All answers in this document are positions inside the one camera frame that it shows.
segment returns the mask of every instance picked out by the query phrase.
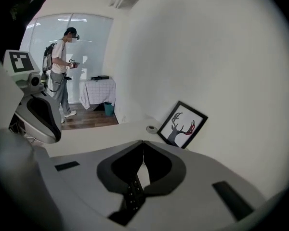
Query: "black frame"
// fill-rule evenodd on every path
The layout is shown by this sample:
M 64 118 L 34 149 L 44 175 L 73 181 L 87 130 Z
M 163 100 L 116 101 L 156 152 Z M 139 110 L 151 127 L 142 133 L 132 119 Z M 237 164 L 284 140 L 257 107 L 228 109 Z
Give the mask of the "black frame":
M 19 52 L 19 51 L 10 51 L 10 59 L 13 66 L 13 70 L 15 73 L 24 72 L 24 71 L 32 71 L 34 70 L 32 63 L 30 61 L 29 55 L 26 52 Z M 15 62 L 21 61 L 24 68 L 17 68 Z
M 167 117 L 166 121 L 163 123 L 163 125 L 160 127 L 160 129 L 158 130 L 158 135 L 165 141 L 166 144 L 169 145 L 173 145 L 172 143 L 170 143 L 168 141 L 168 139 L 166 139 L 162 134 L 162 130 L 164 129 L 164 127 L 166 126 L 166 124 L 169 122 L 169 120 L 173 117 L 174 113 L 176 112 L 176 110 L 180 107 L 183 106 L 184 108 L 188 109 L 189 111 L 195 113 L 196 115 L 200 116 L 202 118 L 201 123 L 198 125 L 198 127 L 196 128 L 195 132 L 192 133 L 192 135 L 188 138 L 188 140 L 184 143 L 184 145 L 182 147 L 180 147 L 181 149 L 185 149 L 188 144 L 193 140 L 193 138 L 198 134 L 198 132 L 200 131 L 200 129 L 202 128 L 202 126 L 205 124 L 205 122 L 207 121 L 208 117 L 204 114 L 202 114 L 201 112 L 195 110 L 194 108 L 188 106 L 187 104 L 178 101 L 178 103 L 176 104 L 176 106 L 174 107 L 174 109 L 172 110 L 171 114 Z

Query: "framed picture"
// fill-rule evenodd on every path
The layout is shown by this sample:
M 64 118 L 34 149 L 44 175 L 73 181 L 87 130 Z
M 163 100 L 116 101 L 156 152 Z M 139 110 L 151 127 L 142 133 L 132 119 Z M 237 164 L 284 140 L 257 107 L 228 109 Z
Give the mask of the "framed picture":
M 158 130 L 158 135 L 170 145 L 185 148 L 200 131 L 208 117 L 179 101 Z

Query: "glass window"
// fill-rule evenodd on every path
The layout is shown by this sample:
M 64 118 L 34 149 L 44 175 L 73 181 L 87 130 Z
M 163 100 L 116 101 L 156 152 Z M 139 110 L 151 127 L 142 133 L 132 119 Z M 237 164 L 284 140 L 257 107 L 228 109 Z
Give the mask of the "glass window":
M 67 82 L 68 101 L 79 103 L 80 91 L 85 80 L 101 75 L 108 35 L 112 19 L 89 14 L 75 13 L 68 27 L 74 27 L 80 36 L 76 43 L 67 44 L 66 59 L 80 63 L 76 69 L 70 69 Z
M 20 50 L 29 51 L 42 69 L 46 47 L 63 37 L 68 27 L 80 35 L 76 43 L 66 44 L 66 61 L 79 62 L 77 69 L 69 69 L 67 82 L 69 103 L 79 103 L 84 81 L 102 74 L 104 54 L 113 19 L 90 14 L 57 14 L 32 20 L 27 26 Z

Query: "white tablecloth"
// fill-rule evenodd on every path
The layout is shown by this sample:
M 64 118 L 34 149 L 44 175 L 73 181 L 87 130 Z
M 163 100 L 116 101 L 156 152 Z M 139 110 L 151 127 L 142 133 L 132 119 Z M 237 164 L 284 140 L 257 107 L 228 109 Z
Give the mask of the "white tablecloth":
M 108 102 L 112 106 L 116 100 L 116 83 L 113 79 L 87 80 L 80 93 L 80 102 L 85 109 L 89 109 L 90 104 Z

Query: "sneaker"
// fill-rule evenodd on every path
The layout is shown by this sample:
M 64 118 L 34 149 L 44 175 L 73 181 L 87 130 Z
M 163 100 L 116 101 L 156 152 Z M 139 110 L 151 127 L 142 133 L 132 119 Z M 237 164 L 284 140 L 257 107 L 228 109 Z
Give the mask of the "sneaker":
M 76 110 L 71 111 L 71 113 L 69 113 L 68 115 L 65 115 L 64 117 L 68 118 L 68 117 L 74 116 L 74 115 L 76 115 Z

